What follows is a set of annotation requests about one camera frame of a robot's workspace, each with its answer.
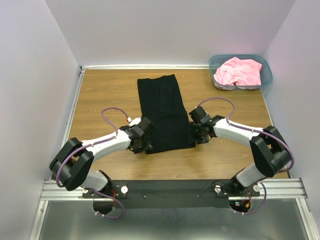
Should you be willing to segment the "black t shirt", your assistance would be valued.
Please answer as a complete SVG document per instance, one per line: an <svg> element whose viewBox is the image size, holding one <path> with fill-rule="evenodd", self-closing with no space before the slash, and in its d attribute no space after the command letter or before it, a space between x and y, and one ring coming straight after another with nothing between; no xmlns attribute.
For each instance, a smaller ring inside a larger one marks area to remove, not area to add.
<svg viewBox="0 0 320 240"><path fill-rule="evenodd" d="M150 135L152 149L147 154L194 148L191 126L175 75L137 80L140 109L143 117L154 125Z"/></svg>

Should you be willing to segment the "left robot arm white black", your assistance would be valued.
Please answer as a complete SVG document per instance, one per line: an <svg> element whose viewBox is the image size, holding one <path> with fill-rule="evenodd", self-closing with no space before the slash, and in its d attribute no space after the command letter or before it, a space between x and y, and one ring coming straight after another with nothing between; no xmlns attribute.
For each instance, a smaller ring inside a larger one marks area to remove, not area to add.
<svg viewBox="0 0 320 240"><path fill-rule="evenodd" d="M111 179L101 170L92 170L93 162L115 152L134 154L152 148L150 135L156 125L147 117L135 118L115 132L91 140L69 139L49 164L58 187L73 191L79 187L93 190L99 197L110 194Z"/></svg>

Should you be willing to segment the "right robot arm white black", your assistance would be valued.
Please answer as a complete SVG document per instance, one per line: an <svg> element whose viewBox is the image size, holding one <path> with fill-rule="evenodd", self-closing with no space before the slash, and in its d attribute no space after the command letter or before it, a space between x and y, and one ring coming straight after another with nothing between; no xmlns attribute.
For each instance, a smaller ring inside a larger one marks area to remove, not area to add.
<svg viewBox="0 0 320 240"><path fill-rule="evenodd" d="M225 138L251 149L253 163L226 183L215 185L215 189L227 195L241 196L256 182L274 177L287 164L294 163L292 151L274 126L250 127L221 115L211 117L200 105L189 112L189 116L192 119L192 140L196 144L208 143L213 138Z"/></svg>

